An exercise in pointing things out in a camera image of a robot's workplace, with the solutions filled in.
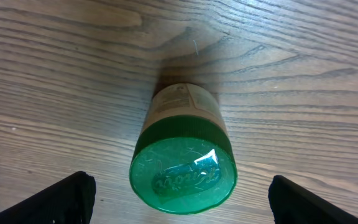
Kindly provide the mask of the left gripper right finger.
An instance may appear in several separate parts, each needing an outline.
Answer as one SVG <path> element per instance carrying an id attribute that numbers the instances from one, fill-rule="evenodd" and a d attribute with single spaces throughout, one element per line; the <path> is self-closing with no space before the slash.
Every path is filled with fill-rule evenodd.
<path id="1" fill-rule="evenodd" d="M 358 224 L 358 218 L 282 175 L 273 177 L 268 200 L 275 224 Z"/>

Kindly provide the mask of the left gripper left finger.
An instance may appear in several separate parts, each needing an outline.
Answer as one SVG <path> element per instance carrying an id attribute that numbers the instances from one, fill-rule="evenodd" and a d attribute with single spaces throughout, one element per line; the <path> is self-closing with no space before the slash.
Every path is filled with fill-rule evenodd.
<path id="1" fill-rule="evenodd" d="M 78 171 L 0 212 L 0 224 L 90 224 L 96 181 Z"/>

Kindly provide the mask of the green capped plastic bottle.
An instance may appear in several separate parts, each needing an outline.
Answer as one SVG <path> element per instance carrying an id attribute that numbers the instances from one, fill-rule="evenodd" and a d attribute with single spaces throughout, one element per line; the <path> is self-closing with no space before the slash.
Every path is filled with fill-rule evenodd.
<path id="1" fill-rule="evenodd" d="M 235 158 L 210 92 L 178 83 L 152 98 L 129 181 L 148 206 L 177 215 L 209 210 L 231 196 L 237 183 Z"/>

